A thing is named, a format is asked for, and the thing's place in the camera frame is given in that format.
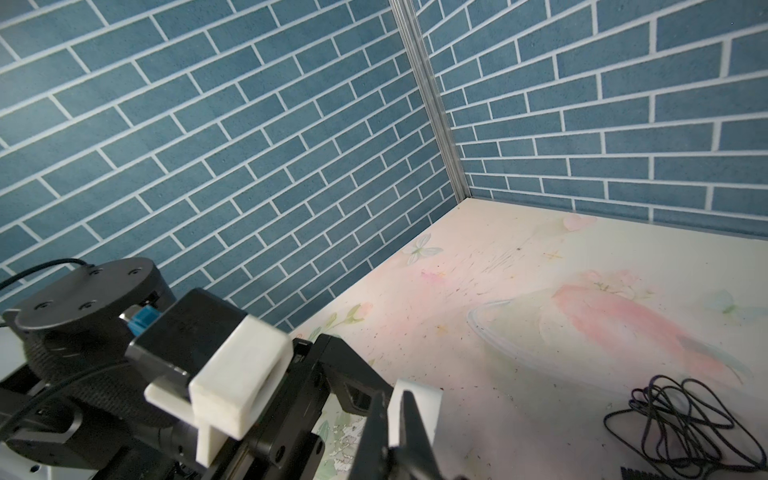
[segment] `white grout line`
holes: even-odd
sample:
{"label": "white grout line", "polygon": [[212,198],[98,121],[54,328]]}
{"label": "white grout line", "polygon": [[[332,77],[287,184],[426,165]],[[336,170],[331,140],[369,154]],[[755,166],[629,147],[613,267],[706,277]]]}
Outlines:
{"label": "white grout line", "polygon": [[[22,228],[22,230],[24,230],[24,231],[27,233],[27,235],[29,235],[30,237],[32,237],[32,238],[34,238],[35,240],[37,240],[37,241],[38,241],[38,244],[42,243],[43,239],[42,239],[42,238],[41,238],[39,235],[37,235],[35,232],[33,232],[31,228],[27,227],[26,223],[24,223],[24,222],[21,222],[21,223],[19,223],[18,225],[19,225],[19,226]],[[7,259],[7,260],[6,260],[4,263],[5,263],[6,265],[8,265],[8,264],[10,264],[12,261],[14,261],[14,260],[11,260],[11,259]]]}
{"label": "white grout line", "polygon": [[720,132],[723,130],[723,122],[715,121],[712,127],[712,151],[720,149]]}
{"label": "white grout line", "polygon": [[152,213],[152,209],[147,204],[147,202],[145,202],[144,199],[141,198],[141,195],[136,195],[135,197],[131,197],[131,198],[135,198],[138,203],[140,203],[145,209],[147,209],[147,213],[149,214]]}
{"label": "white grout line", "polygon": [[[587,105],[579,104],[577,107],[581,108],[584,106],[587,106]],[[535,115],[558,113],[560,111],[559,109],[561,108],[563,107],[549,108],[547,110],[539,110],[535,112]],[[573,108],[565,108],[565,111],[570,111],[570,110],[573,110]],[[475,127],[479,127],[487,124],[495,124],[499,121],[517,120],[520,118],[530,118],[531,116],[532,114],[519,114],[519,115],[513,115],[511,117],[504,117],[502,119],[495,118],[491,120],[478,121],[478,122],[475,122],[473,125]],[[606,132],[626,131],[626,130],[637,130],[637,129],[655,128],[655,127],[676,127],[676,126],[691,125],[691,124],[710,124],[712,122],[717,122],[717,121],[756,120],[756,119],[761,119],[765,117],[768,117],[768,111],[760,111],[760,112],[746,113],[746,114],[732,114],[732,115],[725,115],[725,116],[718,115],[716,117],[685,118],[683,120],[656,121],[653,124],[634,124],[634,125],[620,125],[616,127],[585,128],[583,130],[578,130],[578,131],[569,130],[568,132],[581,133],[581,132],[596,132],[599,130],[606,131]],[[552,136],[553,134],[549,133],[549,134],[536,134],[536,135],[539,137],[549,137],[549,136]],[[532,135],[521,135],[520,137],[530,137],[530,136]]]}
{"label": "white grout line", "polygon": [[712,210],[712,197],[714,195],[715,187],[712,185],[707,187],[707,196],[704,200],[704,209],[705,210]]}
{"label": "white grout line", "polygon": [[648,123],[656,121],[656,94],[651,94],[648,100]]}
{"label": "white grout line", "polygon": [[249,165],[248,163],[246,163],[246,164],[244,165],[244,167],[245,167],[245,169],[246,169],[246,170],[248,170],[248,173],[250,174],[251,178],[253,178],[254,180],[259,180],[259,179],[258,179],[258,177],[256,176],[256,174],[253,172],[253,170],[251,170],[251,169],[250,169],[250,165]]}
{"label": "white grout line", "polygon": [[69,52],[70,55],[72,55],[72,58],[74,58],[74,61],[76,61],[78,63],[78,65],[80,65],[80,68],[82,68],[85,73],[87,73],[87,74],[91,73],[91,69],[88,68],[88,66],[85,64],[85,62],[82,61],[82,59],[80,58],[80,55],[78,55],[74,51],[74,49],[72,47],[67,47],[67,51]]}
{"label": "white grout line", "polygon": [[240,82],[234,82],[235,88],[237,88],[237,91],[240,92],[240,96],[243,97],[243,100],[245,100],[245,103],[250,103],[250,100],[248,100],[248,97],[246,97],[245,92],[243,91],[243,87],[240,86]]}
{"label": "white grout line", "polygon": [[598,74],[595,75],[595,81],[598,84],[598,100],[603,99],[603,74],[598,72]]}
{"label": "white grout line", "polygon": [[43,185],[43,187],[45,187],[46,190],[51,192],[51,195],[53,195],[54,197],[56,198],[61,197],[61,195],[59,195],[59,193],[56,190],[54,190],[53,187],[47,181],[45,181],[44,178],[38,178],[38,182],[40,182]]}
{"label": "white grout line", "polygon": [[230,198],[230,203],[232,204],[233,207],[235,207],[235,211],[237,212],[237,214],[242,217],[243,211],[240,209],[240,205],[238,205],[233,198]]}
{"label": "white grout line", "polygon": [[227,141],[232,141],[232,136],[230,135],[230,132],[227,131],[226,128],[221,124],[220,121],[216,122],[216,124],[219,126],[219,129],[221,130],[221,133],[224,134],[224,137],[227,137]]}
{"label": "white grout line", "polygon": [[251,50],[253,50],[253,53],[256,54],[256,58],[259,59],[259,63],[264,65],[266,62],[264,61],[263,58],[261,58],[261,54],[259,53],[259,50],[256,48],[256,44],[255,43],[250,44],[250,48]]}
{"label": "white grout line", "polygon": [[97,148],[96,152],[99,154],[99,156],[101,157],[102,160],[107,162],[107,165],[109,165],[112,168],[112,170],[117,170],[118,169],[118,166],[115,165],[114,163],[112,163],[112,160],[110,160],[110,158],[107,156],[106,153],[104,153],[104,151],[102,149]]}
{"label": "white grout line", "polygon": [[214,173],[214,171],[213,171],[213,169],[211,169],[210,165],[208,165],[208,162],[206,162],[205,160],[201,160],[200,162],[203,164],[203,166],[205,167],[205,169],[206,169],[206,170],[208,170],[208,173],[211,175],[211,177],[213,177],[213,178],[217,178],[217,177],[216,177],[216,174],[215,174],[215,173]]}
{"label": "white grout line", "polygon": [[138,64],[138,62],[136,60],[131,60],[130,63],[139,72],[139,75],[141,76],[141,79],[144,80],[144,83],[146,83],[147,85],[152,83],[150,81],[149,77],[147,76],[147,74],[144,73],[144,70],[141,70],[141,67],[139,66],[139,64]]}
{"label": "white grout line", "polygon": [[22,58],[18,56],[16,51],[11,48],[11,45],[8,44],[8,42],[5,41],[5,39],[0,35],[0,45],[5,47],[5,50],[8,51],[8,53],[13,57],[14,60],[20,61]]}
{"label": "white grout line", "polygon": [[181,130],[182,134],[186,134],[187,133],[187,129],[184,128],[184,126],[181,124],[181,122],[179,122],[179,119],[176,118],[176,114],[174,112],[170,113],[170,119],[174,121],[174,123],[176,124],[177,127],[179,127],[179,130]]}
{"label": "white grout line", "polygon": [[[484,187],[486,190],[492,190],[492,191],[503,191],[503,190],[496,190],[492,188]],[[523,194],[529,194],[529,195],[535,195],[537,197],[555,197],[555,198],[564,198],[571,200],[573,198],[579,199],[579,200],[589,200],[594,201],[602,204],[617,204],[617,205],[628,205],[632,207],[646,207],[646,208],[663,208],[665,210],[672,210],[676,212],[686,212],[686,213],[692,213],[692,214],[713,214],[717,217],[728,217],[728,218],[740,218],[744,220],[768,220],[768,217],[763,217],[760,215],[753,215],[753,214],[735,214],[731,212],[724,212],[719,210],[704,210],[703,208],[689,208],[689,207],[674,207],[674,206],[668,206],[668,205],[660,205],[660,204],[642,204],[639,202],[627,202],[622,200],[609,200],[606,201],[602,198],[595,198],[595,197],[579,197],[576,195],[560,195],[560,194],[538,194],[536,192],[531,191],[522,191],[520,190],[520,193]]]}
{"label": "white grout line", "polygon": [[205,38],[208,39],[208,43],[210,43],[211,48],[216,52],[216,55],[221,55],[221,50],[219,50],[218,45],[216,45],[216,42],[210,36],[210,33],[208,33],[208,30],[203,30],[203,33],[205,34]]}
{"label": "white grout line", "polygon": [[181,243],[181,242],[179,241],[179,239],[178,239],[178,238],[176,238],[176,235],[175,235],[175,234],[173,234],[173,233],[169,233],[169,234],[168,234],[168,236],[170,237],[170,239],[171,239],[171,240],[173,240],[173,241],[176,243],[176,245],[177,245],[179,248],[181,248],[181,250],[182,250],[182,251],[184,251],[184,249],[185,249],[186,247],[184,246],[184,244],[183,244],[183,243]]}
{"label": "white grout line", "polygon": [[192,85],[194,86],[194,89],[197,90],[197,93],[200,95],[205,95],[205,92],[203,92],[203,89],[200,88],[200,85],[197,83],[197,80],[194,79],[191,72],[187,72],[187,78],[190,79],[192,82]]}
{"label": "white grout line", "polygon": [[214,233],[214,237],[216,237],[216,240],[219,240],[219,243],[221,243],[221,246],[224,248],[227,248],[227,244],[224,242],[224,239],[221,238],[221,235],[219,233]]}
{"label": "white grout line", "polygon": [[728,76],[728,70],[730,67],[730,53],[733,48],[733,39],[726,38],[723,40],[723,57],[720,59],[720,77],[725,78]]}
{"label": "white grout line", "polygon": [[127,115],[126,115],[126,114],[123,112],[123,109],[122,109],[122,108],[120,108],[120,105],[115,105],[115,106],[114,106],[114,109],[115,109],[116,111],[118,111],[118,113],[119,113],[119,114],[120,114],[120,116],[123,118],[123,120],[125,121],[125,123],[127,123],[127,124],[128,124],[128,127],[134,127],[134,126],[135,126],[135,125],[134,125],[134,123],[131,121],[131,119],[130,119],[130,118],[128,118],[128,116],[127,116]]}
{"label": "white grout line", "polygon": [[205,275],[205,277],[208,279],[209,282],[213,282],[214,281],[214,278],[204,268],[201,268],[198,271],[202,272],[203,275]]}
{"label": "white grout line", "polygon": [[[485,174],[492,177],[520,177],[520,178],[544,178],[553,180],[573,180],[575,177],[567,177],[564,175],[544,175],[544,174]],[[653,184],[653,185],[674,185],[679,187],[724,187],[733,188],[739,190],[768,190],[768,185],[765,184],[730,184],[725,182],[712,182],[712,181],[692,181],[692,180],[648,180],[647,178],[613,178],[613,177],[578,177],[579,180],[594,180],[594,181],[610,181],[619,184]]]}
{"label": "white grout line", "polygon": [[269,5],[267,6],[267,8],[269,8],[269,10],[270,10],[270,14],[272,14],[272,19],[275,21],[275,25],[278,25],[279,27],[285,27],[285,25],[281,25],[281,24],[280,24],[280,20],[278,20],[278,19],[277,19],[277,15],[275,15],[275,11],[274,11],[274,9],[272,8],[272,4],[269,4]]}
{"label": "white grout line", "polygon": [[160,159],[158,159],[156,155],[151,155],[150,158],[154,160],[154,163],[157,164],[157,167],[160,168],[164,174],[168,175],[168,169],[160,162]]}
{"label": "white grout line", "polygon": [[598,3],[592,2],[589,7],[592,15],[592,35],[597,35],[600,32],[598,28]]}
{"label": "white grout line", "polygon": [[93,0],[85,0],[88,3],[88,6],[91,7],[91,10],[94,11],[96,16],[98,17],[99,21],[104,27],[108,27],[109,23],[107,23],[107,19],[104,18],[104,16],[101,14],[101,12],[96,8],[96,5],[94,5]]}
{"label": "white grout line", "polygon": [[648,52],[652,55],[656,53],[656,27],[657,27],[657,19],[658,17],[654,17],[650,20],[648,25]]}
{"label": "white grout line", "polygon": [[56,105],[56,108],[63,114],[68,120],[72,119],[72,115],[67,111],[66,108],[64,108],[64,105],[60,104],[58,99],[54,97],[53,95],[48,96],[48,100],[53,102],[53,105]]}
{"label": "white grout line", "polygon": [[93,236],[94,236],[94,238],[95,238],[96,240],[98,240],[99,242],[101,242],[101,241],[104,241],[104,239],[103,239],[103,238],[101,238],[101,235],[99,235],[98,233],[96,233],[96,230],[94,230],[93,228],[91,228],[91,226],[90,226],[90,225],[88,225],[87,223],[85,223],[85,224],[83,225],[83,228],[85,228],[85,229],[86,229],[86,230],[87,230],[87,231],[88,231],[88,232],[89,232],[91,235],[93,235]]}
{"label": "white grout line", "polygon": [[152,25],[157,29],[157,33],[160,34],[160,36],[163,38],[164,41],[168,41],[168,37],[165,35],[165,32],[162,28],[160,28],[160,24],[157,23],[157,20],[154,19],[154,15],[149,16],[150,22],[152,22]]}
{"label": "white grout line", "polygon": [[192,210],[194,210],[194,213],[196,213],[197,215],[200,215],[200,209],[197,208],[197,205],[192,203],[192,200],[189,198],[189,195],[184,197],[184,200],[186,200],[189,206],[192,207]]}
{"label": "white grout line", "polygon": [[[474,143],[486,143],[489,141],[472,142]],[[599,154],[567,154],[571,158],[591,158]],[[606,158],[627,158],[627,157],[646,157],[648,155],[654,155],[656,157],[721,157],[723,155],[728,157],[753,157],[766,155],[765,150],[735,150],[735,151],[644,151],[644,152],[628,152],[628,153],[609,153],[605,154]],[[565,154],[549,154],[549,155],[502,155],[501,157],[486,158],[486,161],[496,160],[532,160],[535,158],[563,158]],[[467,158],[466,160],[481,160],[481,158]]]}

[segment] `white 3d-printed part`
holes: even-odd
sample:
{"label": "white 3d-printed part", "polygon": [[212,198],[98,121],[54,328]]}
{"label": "white 3d-printed part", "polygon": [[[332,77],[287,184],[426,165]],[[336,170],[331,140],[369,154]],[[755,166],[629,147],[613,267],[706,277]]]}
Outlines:
{"label": "white 3d-printed part", "polygon": [[188,386],[190,402],[152,382],[144,398],[197,427],[197,463],[210,466],[227,436],[241,440],[293,358],[287,334],[248,315]]}

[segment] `black cable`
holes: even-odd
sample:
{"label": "black cable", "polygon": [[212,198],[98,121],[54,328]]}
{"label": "black cable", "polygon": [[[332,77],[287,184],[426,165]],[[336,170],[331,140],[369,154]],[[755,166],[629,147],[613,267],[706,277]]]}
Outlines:
{"label": "black cable", "polygon": [[[672,385],[656,385],[660,379],[669,380]],[[703,401],[694,395],[687,384],[696,384],[707,390],[717,402],[719,408]],[[677,408],[668,395],[669,392],[676,392],[673,396],[680,400],[679,394],[682,394],[687,405],[682,409]],[[677,383],[668,376],[656,375],[650,379],[648,387],[644,389],[632,390],[632,398],[629,400],[629,409],[612,412],[605,416],[603,424],[605,428],[627,447],[632,449],[639,456],[643,457],[650,466],[652,466],[664,478],[670,478],[668,474],[659,468],[659,465],[666,465],[677,475],[684,478],[709,478],[714,472],[762,472],[768,471],[766,467],[766,453],[762,445],[747,431],[743,425],[736,420],[728,409],[723,405],[715,393],[704,383],[696,379],[685,379]],[[705,410],[718,414],[725,422],[710,420]],[[647,418],[645,429],[641,439],[641,449],[637,449],[629,442],[621,438],[616,432],[608,426],[608,420],[616,415],[627,413],[639,413]],[[660,434],[660,439],[655,445],[656,456],[648,455],[646,444],[648,434],[652,425]],[[721,430],[734,430],[740,427],[760,450],[760,460],[750,458],[745,453],[734,447],[720,433]],[[735,453],[746,461],[749,465],[733,465],[723,463],[723,452],[717,446],[715,441],[709,437],[703,429],[709,429],[731,452]],[[684,456],[672,458],[670,456],[670,447],[682,448]]]}
{"label": "black cable", "polygon": [[26,270],[24,270],[21,273],[16,273],[11,278],[5,279],[2,282],[0,282],[0,290],[3,290],[7,286],[13,285],[14,283],[18,282],[25,276],[32,275],[33,273],[39,272],[40,270],[44,270],[46,268],[49,268],[51,266],[61,265],[62,263],[76,263],[78,265],[84,265],[84,266],[90,266],[91,264],[86,262],[85,260],[80,260],[79,258],[60,258],[58,260],[51,260],[50,262],[41,263],[39,265],[35,265],[33,267],[30,267]]}
{"label": "black cable", "polygon": [[23,407],[21,407],[16,413],[8,417],[7,420],[0,426],[0,442],[4,442],[11,438],[14,433],[14,428],[24,419],[27,415],[37,410],[37,408],[48,401],[51,397],[57,395],[67,387],[83,380],[90,379],[93,376],[108,372],[118,368],[123,368],[130,365],[126,359],[120,359],[115,362],[106,363],[103,365],[93,366],[90,369],[85,369],[82,372],[78,372],[67,379],[49,386],[36,396],[32,397]]}

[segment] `blue brick wall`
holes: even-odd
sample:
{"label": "blue brick wall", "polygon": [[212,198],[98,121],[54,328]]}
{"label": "blue brick wall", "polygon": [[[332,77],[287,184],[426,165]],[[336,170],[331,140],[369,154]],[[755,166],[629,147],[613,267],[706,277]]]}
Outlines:
{"label": "blue brick wall", "polygon": [[473,196],[768,237],[768,3],[414,2]]}
{"label": "blue brick wall", "polygon": [[146,256],[289,330],[455,205],[386,0],[0,3],[0,278]]}

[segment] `table surface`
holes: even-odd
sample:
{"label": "table surface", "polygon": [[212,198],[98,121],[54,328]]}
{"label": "table surface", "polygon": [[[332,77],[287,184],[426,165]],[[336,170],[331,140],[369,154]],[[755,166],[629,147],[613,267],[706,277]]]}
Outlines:
{"label": "table surface", "polygon": [[[448,478],[610,480],[650,471],[602,419],[655,373],[704,381],[768,445],[767,283],[763,240],[469,199],[293,335],[443,389]],[[315,478],[347,476],[364,424],[329,399]]]}

